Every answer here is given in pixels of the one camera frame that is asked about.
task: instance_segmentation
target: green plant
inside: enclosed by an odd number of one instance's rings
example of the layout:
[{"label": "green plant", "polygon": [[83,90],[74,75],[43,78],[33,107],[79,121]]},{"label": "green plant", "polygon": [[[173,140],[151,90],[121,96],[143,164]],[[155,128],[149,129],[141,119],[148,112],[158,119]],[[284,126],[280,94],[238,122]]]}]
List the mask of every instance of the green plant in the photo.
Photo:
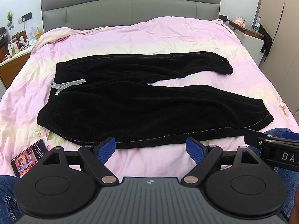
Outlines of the green plant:
[{"label": "green plant", "polygon": [[13,13],[11,11],[8,11],[7,13],[7,20],[11,23],[13,22]]}]

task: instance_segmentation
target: triangular cutout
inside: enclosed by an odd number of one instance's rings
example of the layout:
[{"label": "triangular cutout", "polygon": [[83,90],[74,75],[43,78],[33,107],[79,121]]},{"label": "triangular cutout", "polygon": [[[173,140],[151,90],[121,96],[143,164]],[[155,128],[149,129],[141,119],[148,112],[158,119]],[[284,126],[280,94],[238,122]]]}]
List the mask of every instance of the triangular cutout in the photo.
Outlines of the triangular cutout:
[{"label": "triangular cutout", "polygon": [[57,152],[52,153],[44,162],[44,165],[50,165],[50,164],[59,164],[59,154]]},{"label": "triangular cutout", "polygon": [[257,160],[247,151],[242,152],[241,163],[259,164]]}]

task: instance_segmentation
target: person's hand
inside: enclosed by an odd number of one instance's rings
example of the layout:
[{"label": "person's hand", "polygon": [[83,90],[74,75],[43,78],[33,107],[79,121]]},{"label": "person's hand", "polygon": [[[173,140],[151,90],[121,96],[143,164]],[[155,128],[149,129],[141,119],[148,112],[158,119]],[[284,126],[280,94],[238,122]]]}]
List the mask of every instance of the person's hand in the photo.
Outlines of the person's hand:
[{"label": "person's hand", "polygon": [[299,224],[299,185],[294,197],[294,207],[291,210],[289,224]]}]

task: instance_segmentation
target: drawstring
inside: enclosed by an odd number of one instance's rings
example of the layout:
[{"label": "drawstring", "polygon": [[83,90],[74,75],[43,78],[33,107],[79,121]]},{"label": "drawstring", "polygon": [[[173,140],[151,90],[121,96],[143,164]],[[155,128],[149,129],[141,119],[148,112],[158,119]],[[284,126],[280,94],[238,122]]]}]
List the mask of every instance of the drawstring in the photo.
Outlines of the drawstring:
[{"label": "drawstring", "polygon": [[86,82],[85,79],[80,79],[77,81],[72,81],[72,82],[65,82],[65,83],[55,83],[55,82],[50,82],[50,87],[58,89],[55,93],[55,95],[58,95],[63,89],[66,89],[67,87],[73,86],[73,85],[80,85],[82,83]]}]

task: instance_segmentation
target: water bottle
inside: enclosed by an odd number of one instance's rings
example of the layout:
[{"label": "water bottle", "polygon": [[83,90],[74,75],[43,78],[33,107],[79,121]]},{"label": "water bottle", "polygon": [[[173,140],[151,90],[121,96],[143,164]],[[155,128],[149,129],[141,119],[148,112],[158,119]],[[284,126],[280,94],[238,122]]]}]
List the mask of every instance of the water bottle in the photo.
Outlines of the water bottle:
[{"label": "water bottle", "polygon": [[255,22],[255,27],[254,27],[253,29],[254,29],[256,32],[258,32],[259,29],[260,29],[260,25],[261,25],[261,17],[258,16],[258,19],[257,19],[257,21]]}]

